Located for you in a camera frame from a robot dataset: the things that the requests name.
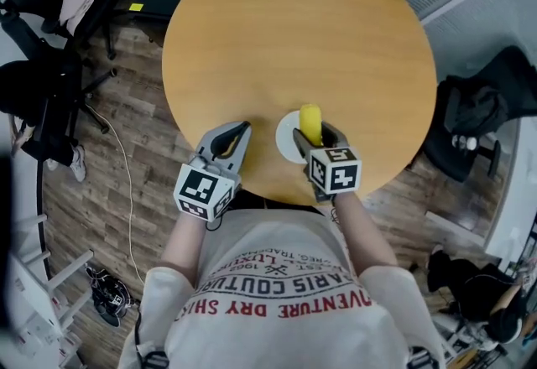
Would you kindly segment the round wooden table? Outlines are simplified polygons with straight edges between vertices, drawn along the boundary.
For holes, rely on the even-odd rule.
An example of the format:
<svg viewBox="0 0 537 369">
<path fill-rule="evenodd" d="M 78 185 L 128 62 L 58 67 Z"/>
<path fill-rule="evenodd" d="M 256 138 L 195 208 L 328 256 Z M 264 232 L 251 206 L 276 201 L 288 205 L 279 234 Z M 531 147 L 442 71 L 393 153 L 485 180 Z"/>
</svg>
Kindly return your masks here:
<svg viewBox="0 0 537 369">
<path fill-rule="evenodd" d="M 314 202 L 298 164 L 277 149 L 280 120 L 316 104 L 362 159 L 358 195 L 394 179 L 419 151 L 436 98 L 428 38 L 405 0 L 180 0 L 162 74 L 186 141 L 247 120 L 246 190 Z"/>
</svg>

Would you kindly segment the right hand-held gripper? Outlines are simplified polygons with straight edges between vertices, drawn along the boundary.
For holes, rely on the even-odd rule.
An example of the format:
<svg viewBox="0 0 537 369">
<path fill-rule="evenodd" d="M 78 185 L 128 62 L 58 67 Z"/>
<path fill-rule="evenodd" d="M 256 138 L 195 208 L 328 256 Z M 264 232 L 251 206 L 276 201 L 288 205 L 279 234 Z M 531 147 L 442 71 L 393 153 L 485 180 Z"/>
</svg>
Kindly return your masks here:
<svg viewBox="0 0 537 369">
<path fill-rule="evenodd" d="M 315 201 L 332 201 L 340 193 L 356 192 L 362 173 L 362 160 L 347 137 L 329 122 L 321 122 L 324 148 L 314 149 L 311 141 L 298 129 L 293 140 L 302 159 L 307 163 L 307 176 L 314 189 Z"/>
</svg>

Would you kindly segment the clear bottle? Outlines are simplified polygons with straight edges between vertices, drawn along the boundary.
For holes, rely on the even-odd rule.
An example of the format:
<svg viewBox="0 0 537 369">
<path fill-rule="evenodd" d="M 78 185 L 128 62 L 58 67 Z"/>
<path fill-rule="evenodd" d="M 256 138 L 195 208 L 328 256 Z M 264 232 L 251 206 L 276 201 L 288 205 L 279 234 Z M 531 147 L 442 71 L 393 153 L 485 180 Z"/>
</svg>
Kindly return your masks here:
<svg viewBox="0 0 537 369">
<path fill-rule="evenodd" d="M 453 135 L 451 144 L 460 151 L 475 151 L 478 147 L 478 140 L 475 137 L 466 137 L 463 135 Z"/>
</svg>

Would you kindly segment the yellow banana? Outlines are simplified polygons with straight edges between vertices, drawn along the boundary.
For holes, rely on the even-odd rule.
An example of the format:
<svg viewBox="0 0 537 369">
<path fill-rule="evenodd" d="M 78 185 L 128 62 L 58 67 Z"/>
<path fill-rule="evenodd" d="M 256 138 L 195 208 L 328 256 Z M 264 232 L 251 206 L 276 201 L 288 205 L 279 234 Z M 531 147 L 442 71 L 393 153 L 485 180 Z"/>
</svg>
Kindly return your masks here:
<svg viewBox="0 0 537 369">
<path fill-rule="evenodd" d="M 322 147 L 322 115 L 321 109 L 315 104 L 306 104 L 299 111 L 300 131 L 314 146 Z"/>
</svg>

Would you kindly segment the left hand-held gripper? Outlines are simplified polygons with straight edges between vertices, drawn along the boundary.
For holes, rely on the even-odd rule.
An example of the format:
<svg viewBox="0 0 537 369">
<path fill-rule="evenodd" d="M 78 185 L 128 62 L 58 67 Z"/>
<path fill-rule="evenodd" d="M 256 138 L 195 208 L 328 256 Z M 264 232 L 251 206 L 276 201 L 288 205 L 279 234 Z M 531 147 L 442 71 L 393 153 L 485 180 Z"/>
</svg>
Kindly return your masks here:
<svg viewBox="0 0 537 369">
<path fill-rule="evenodd" d="M 173 196 L 179 210 L 205 221 L 221 216 L 241 186 L 252 126 L 248 121 L 224 123 L 208 131 L 188 164 L 183 164 Z"/>
</svg>

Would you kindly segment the white plate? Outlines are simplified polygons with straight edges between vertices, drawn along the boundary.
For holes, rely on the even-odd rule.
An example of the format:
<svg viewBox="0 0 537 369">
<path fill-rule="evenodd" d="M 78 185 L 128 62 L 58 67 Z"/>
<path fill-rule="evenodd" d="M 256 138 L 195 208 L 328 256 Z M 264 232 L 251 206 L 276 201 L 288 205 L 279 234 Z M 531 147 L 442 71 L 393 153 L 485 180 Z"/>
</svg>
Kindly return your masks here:
<svg viewBox="0 0 537 369">
<path fill-rule="evenodd" d="M 285 115 L 279 122 L 275 141 L 280 154 L 294 164 L 306 164 L 293 139 L 293 130 L 300 128 L 300 111 L 295 110 Z"/>
</svg>

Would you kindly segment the person's white printed t-shirt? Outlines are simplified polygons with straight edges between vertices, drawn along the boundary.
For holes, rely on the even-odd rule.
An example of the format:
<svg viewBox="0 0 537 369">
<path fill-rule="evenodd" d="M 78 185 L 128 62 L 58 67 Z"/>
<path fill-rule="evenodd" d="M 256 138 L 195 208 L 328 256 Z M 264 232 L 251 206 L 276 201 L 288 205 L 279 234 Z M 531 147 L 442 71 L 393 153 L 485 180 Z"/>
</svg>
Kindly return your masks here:
<svg viewBox="0 0 537 369">
<path fill-rule="evenodd" d="M 233 210 L 208 233 L 194 283 L 151 269 L 118 369 L 446 369 L 414 277 L 355 274 L 341 233 L 302 210 Z"/>
</svg>

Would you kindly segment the black jacket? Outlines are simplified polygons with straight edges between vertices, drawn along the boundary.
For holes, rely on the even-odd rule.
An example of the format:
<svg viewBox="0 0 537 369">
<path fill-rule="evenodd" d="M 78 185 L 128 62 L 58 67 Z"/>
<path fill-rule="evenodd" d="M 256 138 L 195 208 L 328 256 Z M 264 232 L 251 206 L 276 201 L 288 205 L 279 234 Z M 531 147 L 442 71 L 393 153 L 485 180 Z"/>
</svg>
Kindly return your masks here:
<svg viewBox="0 0 537 369">
<path fill-rule="evenodd" d="M 496 131 L 507 120 L 506 99 L 484 79 L 449 75 L 437 87 L 435 128 L 477 138 Z"/>
</svg>

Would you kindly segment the person's right forearm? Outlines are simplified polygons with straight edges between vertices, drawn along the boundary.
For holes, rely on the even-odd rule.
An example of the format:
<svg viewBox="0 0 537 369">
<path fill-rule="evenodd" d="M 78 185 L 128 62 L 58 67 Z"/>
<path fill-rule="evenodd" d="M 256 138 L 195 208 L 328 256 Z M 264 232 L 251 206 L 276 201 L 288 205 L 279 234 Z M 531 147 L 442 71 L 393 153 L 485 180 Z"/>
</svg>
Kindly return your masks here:
<svg viewBox="0 0 537 369">
<path fill-rule="evenodd" d="M 354 193 L 336 195 L 333 205 L 358 276 L 371 267 L 398 265 L 394 250 Z"/>
</svg>

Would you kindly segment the white desk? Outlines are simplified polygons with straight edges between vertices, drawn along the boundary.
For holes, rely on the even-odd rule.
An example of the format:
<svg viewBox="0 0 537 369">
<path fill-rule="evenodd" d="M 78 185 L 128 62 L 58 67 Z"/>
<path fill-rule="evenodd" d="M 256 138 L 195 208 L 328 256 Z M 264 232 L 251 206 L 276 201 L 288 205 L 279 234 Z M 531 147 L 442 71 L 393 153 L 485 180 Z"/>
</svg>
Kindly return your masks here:
<svg viewBox="0 0 537 369">
<path fill-rule="evenodd" d="M 505 269 L 519 260 L 537 216 L 537 117 L 508 122 L 499 136 L 508 144 L 509 163 L 484 251 Z"/>
<path fill-rule="evenodd" d="M 7 310 L 12 327 L 0 334 L 3 369 L 66 369 L 83 364 L 76 356 L 81 341 L 70 332 L 77 313 L 91 297 L 89 287 L 66 298 L 60 291 L 93 259 L 87 250 L 57 274 L 48 274 L 51 251 L 44 244 L 47 215 L 17 214 L 14 249 L 8 253 Z"/>
</svg>

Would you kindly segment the person's left forearm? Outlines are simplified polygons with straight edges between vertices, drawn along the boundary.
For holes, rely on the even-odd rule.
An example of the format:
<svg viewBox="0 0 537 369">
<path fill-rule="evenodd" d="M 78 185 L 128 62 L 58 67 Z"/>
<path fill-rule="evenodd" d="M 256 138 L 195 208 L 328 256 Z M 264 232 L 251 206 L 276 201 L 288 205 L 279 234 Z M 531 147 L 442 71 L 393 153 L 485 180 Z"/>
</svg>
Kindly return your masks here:
<svg viewBox="0 0 537 369">
<path fill-rule="evenodd" d="M 194 284 L 205 234 L 205 220 L 181 212 L 159 264 L 175 269 Z"/>
</svg>

